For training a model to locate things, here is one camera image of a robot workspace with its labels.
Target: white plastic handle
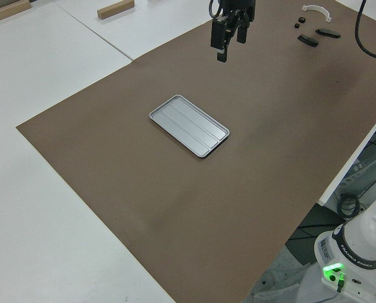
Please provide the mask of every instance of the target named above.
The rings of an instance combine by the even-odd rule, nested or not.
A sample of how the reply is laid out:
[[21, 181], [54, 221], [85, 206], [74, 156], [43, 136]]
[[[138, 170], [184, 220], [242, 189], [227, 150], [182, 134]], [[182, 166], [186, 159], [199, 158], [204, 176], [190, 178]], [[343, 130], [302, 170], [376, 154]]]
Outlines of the white plastic handle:
[[318, 5], [303, 5], [302, 10], [304, 11], [319, 11], [326, 17], [326, 22], [330, 23], [332, 18], [329, 16], [328, 10]]

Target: brown table covering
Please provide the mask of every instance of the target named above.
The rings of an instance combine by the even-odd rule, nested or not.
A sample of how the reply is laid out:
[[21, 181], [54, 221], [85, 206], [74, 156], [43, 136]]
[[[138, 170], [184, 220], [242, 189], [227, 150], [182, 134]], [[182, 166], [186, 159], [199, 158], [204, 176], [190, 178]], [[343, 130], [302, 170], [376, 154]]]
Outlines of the brown table covering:
[[[354, 11], [256, 5], [226, 64], [206, 23], [18, 126], [177, 303], [240, 302], [376, 122], [376, 59], [356, 45]], [[376, 22], [360, 34], [376, 52]], [[230, 129], [208, 158], [148, 117], [178, 93]]]

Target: silver rectangular tray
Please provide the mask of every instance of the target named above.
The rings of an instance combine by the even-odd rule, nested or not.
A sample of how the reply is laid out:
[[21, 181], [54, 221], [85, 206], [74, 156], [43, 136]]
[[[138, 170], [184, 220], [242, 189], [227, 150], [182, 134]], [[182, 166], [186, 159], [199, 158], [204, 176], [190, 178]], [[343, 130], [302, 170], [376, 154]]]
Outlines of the silver rectangular tray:
[[201, 158], [230, 134], [226, 127], [181, 95], [157, 107], [149, 117]]

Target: green light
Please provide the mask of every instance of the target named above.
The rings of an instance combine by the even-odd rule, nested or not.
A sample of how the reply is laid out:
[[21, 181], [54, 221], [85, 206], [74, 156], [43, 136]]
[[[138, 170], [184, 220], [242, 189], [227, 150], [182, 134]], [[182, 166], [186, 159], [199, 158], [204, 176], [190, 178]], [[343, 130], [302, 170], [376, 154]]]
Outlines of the green light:
[[330, 280], [330, 276], [335, 275], [335, 273], [339, 272], [344, 267], [342, 263], [335, 263], [326, 267], [323, 267], [322, 272], [327, 280]]

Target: wooden block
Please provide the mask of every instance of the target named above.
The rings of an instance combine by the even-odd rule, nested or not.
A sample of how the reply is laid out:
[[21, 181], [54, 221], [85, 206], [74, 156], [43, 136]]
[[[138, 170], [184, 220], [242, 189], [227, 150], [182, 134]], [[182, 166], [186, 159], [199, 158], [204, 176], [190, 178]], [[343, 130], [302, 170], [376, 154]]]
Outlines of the wooden block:
[[19, 0], [15, 3], [0, 8], [0, 20], [31, 8], [30, 0]]
[[134, 7], [134, 0], [122, 0], [121, 2], [107, 6], [106, 8], [99, 9], [97, 15], [100, 19], [106, 19]]

